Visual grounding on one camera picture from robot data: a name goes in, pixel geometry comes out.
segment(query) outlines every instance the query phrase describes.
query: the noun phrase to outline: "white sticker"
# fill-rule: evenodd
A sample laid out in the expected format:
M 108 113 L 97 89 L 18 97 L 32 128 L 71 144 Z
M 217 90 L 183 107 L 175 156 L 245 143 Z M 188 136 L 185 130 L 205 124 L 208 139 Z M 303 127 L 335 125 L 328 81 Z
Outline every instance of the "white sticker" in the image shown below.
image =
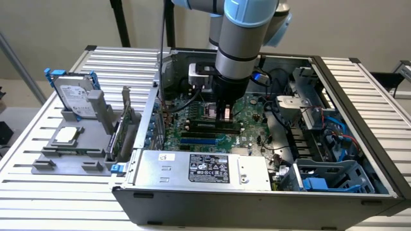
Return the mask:
M 159 160 L 160 161 L 173 161 L 175 160 L 175 154 L 173 153 L 160 153 L 159 154 Z
M 92 109 L 91 102 L 87 98 L 87 91 L 77 86 L 61 85 L 60 89 L 66 101 L 66 106 L 81 117 L 96 117 L 95 110 Z

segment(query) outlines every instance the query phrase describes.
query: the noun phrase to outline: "robotic arm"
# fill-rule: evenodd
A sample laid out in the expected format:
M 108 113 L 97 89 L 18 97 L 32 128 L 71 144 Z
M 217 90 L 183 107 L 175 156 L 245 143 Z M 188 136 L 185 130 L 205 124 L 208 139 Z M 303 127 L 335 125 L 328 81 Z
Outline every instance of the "robotic arm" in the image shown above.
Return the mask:
M 212 91 L 217 116 L 232 121 L 232 106 L 243 97 L 261 45 L 276 46 L 291 21 L 287 0 L 173 0 L 211 13 L 209 43 L 217 48 Z

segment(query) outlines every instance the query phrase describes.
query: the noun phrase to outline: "black pole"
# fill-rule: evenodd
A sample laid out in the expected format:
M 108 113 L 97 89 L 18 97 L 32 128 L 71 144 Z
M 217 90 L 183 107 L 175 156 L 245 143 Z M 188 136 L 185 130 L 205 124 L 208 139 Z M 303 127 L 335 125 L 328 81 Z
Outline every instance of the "black pole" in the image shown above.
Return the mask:
M 175 47 L 173 2 L 171 0 L 164 0 L 164 7 L 165 7 L 167 46 Z
M 121 0 L 109 0 L 109 3 L 111 3 L 111 8 L 113 8 L 113 12 L 115 12 L 121 46 L 131 47 Z

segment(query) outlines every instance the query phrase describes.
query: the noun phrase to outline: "white wall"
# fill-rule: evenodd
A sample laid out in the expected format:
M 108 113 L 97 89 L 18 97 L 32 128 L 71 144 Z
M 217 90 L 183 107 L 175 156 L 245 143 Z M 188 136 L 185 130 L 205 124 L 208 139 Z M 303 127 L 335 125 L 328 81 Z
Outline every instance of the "white wall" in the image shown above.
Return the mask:
M 69 69 L 88 44 L 120 46 L 108 0 L 0 0 L 0 30 L 40 80 L 46 67 Z M 1 51 L 0 78 L 20 79 Z
M 264 51 L 357 57 L 372 71 L 411 59 L 411 0 L 288 0 L 293 14 L 280 43 Z M 163 0 L 123 0 L 133 47 L 159 46 Z M 175 8 L 179 47 L 204 48 L 208 15 Z M 109 0 L 0 0 L 0 29 L 36 79 L 69 69 L 85 45 L 120 46 Z M 0 78 L 18 78 L 0 53 Z

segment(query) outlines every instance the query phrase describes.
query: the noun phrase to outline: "floor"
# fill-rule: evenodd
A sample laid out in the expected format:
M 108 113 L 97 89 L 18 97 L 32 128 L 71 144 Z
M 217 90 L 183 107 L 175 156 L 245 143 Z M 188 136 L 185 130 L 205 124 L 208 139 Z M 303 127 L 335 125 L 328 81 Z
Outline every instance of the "floor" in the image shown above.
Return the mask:
M 46 81 L 37 81 L 37 85 L 48 98 L 53 92 Z M 0 121 L 5 121 L 13 131 L 13 136 L 6 145 L 0 146 L 0 159 L 8 151 L 33 116 L 36 115 L 41 104 L 34 98 L 29 88 L 22 80 L 0 79 L 1 92 L 5 92 L 0 100 Z
M 37 85 L 48 98 L 53 92 L 49 83 L 37 81 Z M 6 93 L 1 99 L 6 107 L 38 108 L 41 106 L 22 80 L 0 79 L 0 86 L 2 87 L 1 92 Z

